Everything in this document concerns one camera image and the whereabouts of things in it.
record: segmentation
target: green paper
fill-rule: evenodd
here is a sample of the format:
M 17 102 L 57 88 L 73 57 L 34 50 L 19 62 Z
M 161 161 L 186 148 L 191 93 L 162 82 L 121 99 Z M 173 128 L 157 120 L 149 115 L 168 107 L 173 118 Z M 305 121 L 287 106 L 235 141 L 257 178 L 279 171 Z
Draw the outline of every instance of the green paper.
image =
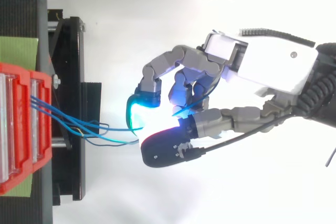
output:
M 30 174 L 21 184 L 14 187 L 8 193 L 2 195 L 3 197 L 30 197 L 31 184 L 33 180 L 33 175 Z
M 0 37 L 0 62 L 35 70 L 36 38 Z
M 35 70 L 38 39 L 0 37 L 0 62 Z M 33 175 L 3 196 L 30 197 Z

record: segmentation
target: black metal frame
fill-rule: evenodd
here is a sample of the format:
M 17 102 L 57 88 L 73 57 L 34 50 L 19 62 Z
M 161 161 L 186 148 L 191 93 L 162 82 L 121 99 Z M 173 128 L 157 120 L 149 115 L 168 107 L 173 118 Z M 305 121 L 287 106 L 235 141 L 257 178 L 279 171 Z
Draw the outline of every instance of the black metal frame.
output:
M 60 19 L 56 30 L 49 32 L 51 61 L 61 80 L 58 89 L 53 90 L 52 102 L 75 118 L 99 121 L 101 84 L 84 82 L 81 27 L 79 17 L 70 17 Z M 72 195 L 73 200 L 82 200 L 85 196 L 85 141 L 79 136 L 68 134 L 56 121 L 52 124 L 52 136 L 63 137 L 66 141 L 66 147 L 52 150 L 55 206 L 60 205 L 60 195 Z

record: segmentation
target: white wall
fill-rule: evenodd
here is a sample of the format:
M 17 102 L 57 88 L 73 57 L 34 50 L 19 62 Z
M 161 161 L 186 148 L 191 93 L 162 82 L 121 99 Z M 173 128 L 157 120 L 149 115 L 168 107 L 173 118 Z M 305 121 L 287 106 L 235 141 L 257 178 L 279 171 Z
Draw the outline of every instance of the white wall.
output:
M 125 105 L 142 66 L 175 45 L 196 47 L 212 29 L 265 27 L 334 41 L 334 0 L 49 0 L 80 16 L 85 80 L 103 83 L 101 120 L 125 127 Z M 163 99 L 173 83 L 163 78 Z M 260 105 L 221 82 L 211 106 Z M 54 223 L 336 223 L 336 130 L 291 119 L 268 134 L 176 166 L 153 169 L 138 146 L 87 145 L 83 201 L 62 197 Z M 110 137 L 133 140 L 129 133 Z M 212 140 L 197 144 L 212 144 Z

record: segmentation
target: red plastic bin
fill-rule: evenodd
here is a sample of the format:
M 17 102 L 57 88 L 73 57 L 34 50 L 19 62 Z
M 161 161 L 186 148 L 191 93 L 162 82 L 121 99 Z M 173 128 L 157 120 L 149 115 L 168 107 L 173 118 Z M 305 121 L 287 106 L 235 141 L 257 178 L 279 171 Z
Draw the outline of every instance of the red plastic bin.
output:
M 30 73 L 0 63 L 0 195 L 33 172 L 30 138 Z
M 30 71 L 31 94 L 38 99 L 51 104 L 51 77 L 45 73 Z M 38 123 L 32 125 L 32 151 L 33 151 L 33 172 L 37 171 L 51 160 L 51 117 L 32 109 L 32 115 L 37 113 Z M 34 153 L 34 142 L 37 141 L 37 153 Z

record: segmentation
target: screw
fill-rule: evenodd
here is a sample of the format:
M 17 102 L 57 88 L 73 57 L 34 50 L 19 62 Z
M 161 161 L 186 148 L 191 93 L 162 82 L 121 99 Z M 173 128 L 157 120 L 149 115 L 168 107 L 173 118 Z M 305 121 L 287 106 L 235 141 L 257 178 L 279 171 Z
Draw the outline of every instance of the screw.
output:
M 290 54 L 290 56 L 294 59 L 294 58 L 296 58 L 297 57 L 297 55 L 298 55 L 298 53 L 297 52 L 291 52 L 291 54 Z
M 58 89 L 58 85 L 61 84 L 61 80 L 58 78 L 57 74 L 53 75 L 53 87 L 54 89 Z
M 80 24 L 80 26 L 79 26 L 79 30 L 80 30 L 82 33 L 85 33 L 85 32 L 86 32 L 86 24 L 85 24 L 85 23 Z

